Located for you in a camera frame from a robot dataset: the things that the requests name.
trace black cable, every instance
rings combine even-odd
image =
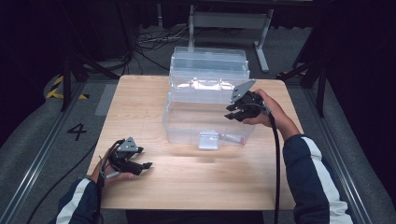
[[[157,64],[157,65],[160,66],[161,68],[163,68],[163,69],[165,69],[165,70],[167,70],[167,71],[170,70],[169,68],[164,67],[164,66],[160,65],[159,63],[154,62],[154,61],[151,60],[149,57],[147,57],[146,55],[144,55],[143,52],[139,52],[138,50],[137,50],[136,52],[137,52],[138,54],[142,55],[143,57],[145,57],[147,60],[151,61],[152,63]]]
[[[52,185],[52,187],[50,187],[50,189],[47,191],[47,193],[41,198],[40,202],[38,202],[38,204],[35,206],[35,209],[33,210],[33,212],[30,214],[29,219],[27,220],[26,224],[29,224],[32,219],[33,216],[35,215],[35,212],[37,211],[38,207],[44,202],[44,200],[47,198],[47,196],[49,196],[49,194],[56,188],[56,186],[58,186],[59,183],[61,183],[62,180],[64,180],[65,177],[67,177],[74,169],[76,169],[76,167],[78,167],[84,160],[85,158],[88,157],[88,155],[91,154],[91,152],[93,151],[93,149],[96,147],[97,141],[95,142],[95,144],[93,144],[93,146],[91,147],[91,149],[81,158],[81,160],[79,160],[76,165],[74,165],[65,175],[63,175],[58,181],[55,182],[54,185]]]
[[[276,144],[276,196],[275,196],[275,212],[274,212],[274,223],[278,222],[279,217],[279,194],[280,194],[280,145],[279,145],[279,136],[277,134],[275,118],[270,113],[268,115],[271,126],[274,132],[275,144]]]

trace metal bar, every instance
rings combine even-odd
[[[85,83],[77,83],[75,90],[73,92],[72,101],[70,105],[66,108],[64,112],[61,112],[58,118],[55,120],[51,130],[49,131],[49,135],[47,136],[46,140],[44,141],[42,147],[39,149],[35,159],[33,160],[31,166],[27,170],[25,176],[23,177],[20,186],[14,193],[11,201],[9,202],[5,212],[0,218],[0,224],[9,224],[12,223],[15,216],[19,213],[21,206],[23,205],[24,201],[26,200],[30,190],[32,189],[35,181],[38,178],[54,143],[59,135],[59,131],[63,127],[70,111],[73,108],[78,97],[82,94],[84,90]]]
[[[346,192],[346,196],[349,199],[349,205],[353,211],[353,214],[355,215],[355,218],[360,224],[373,223],[370,219],[369,214],[367,213],[366,207],[361,200],[361,196],[356,189],[356,185],[351,175],[349,174],[346,164],[343,161],[340,151],[335,144],[334,139],[332,138],[332,132],[330,131],[326,120],[322,119],[318,114],[314,93],[311,90],[304,90],[304,95],[308,100],[312,112],[315,114],[314,117],[323,132],[323,136],[326,140],[327,145],[329,146],[329,149],[331,150],[330,159],[334,164],[333,169],[340,177],[341,184],[344,188],[344,191]]]

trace desk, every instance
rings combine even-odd
[[[257,80],[252,89],[258,88],[277,99],[302,130],[282,81]],[[144,148],[134,161],[153,164],[134,180],[105,188],[102,207],[273,210],[276,147],[272,130],[257,125],[243,147],[201,150],[193,145],[170,144],[162,124],[169,90],[168,77],[121,77],[88,174],[99,162],[99,156],[103,157],[115,141],[129,136]],[[281,160],[280,209],[289,210],[294,207],[294,200],[286,181],[283,158]]]

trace transparent plastic container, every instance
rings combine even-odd
[[[243,50],[176,47],[163,114],[168,141],[206,149],[244,145],[254,126],[224,115],[233,88],[248,79]]]
[[[202,149],[219,146],[243,146],[254,130],[224,115],[230,113],[224,104],[179,102],[172,92],[168,94],[163,114],[163,127],[170,143],[194,144]]]

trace cable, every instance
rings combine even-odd
[[[279,194],[280,194],[280,146],[279,136],[277,134],[275,118],[270,113],[268,115],[271,126],[274,132],[275,144],[276,144],[276,196],[275,196],[275,212],[274,212],[274,223],[277,224],[279,218]]]
[[[52,185],[52,187],[49,188],[49,190],[47,191],[47,193],[41,198],[40,202],[38,202],[38,204],[35,206],[35,209],[33,210],[33,212],[30,214],[29,219],[27,220],[26,224],[29,224],[32,219],[33,216],[35,215],[35,212],[37,211],[38,207],[44,202],[44,200],[47,198],[47,196],[49,196],[49,194],[56,188],[56,186],[58,186],[59,183],[61,183],[62,180],[64,180],[65,177],[67,177],[74,169],[76,169],[76,167],[78,167],[84,160],[85,158],[88,157],[88,155],[91,154],[91,152],[93,151],[93,149],[96,147],[97,141],[95,142],[95,144],[93,144],[93,146],[91,147],[91,149],[81,158],[81,160],[79,160],[76,165],[74,165],[65,175],[63,175],[58,181],[55,182],[55,184]]]

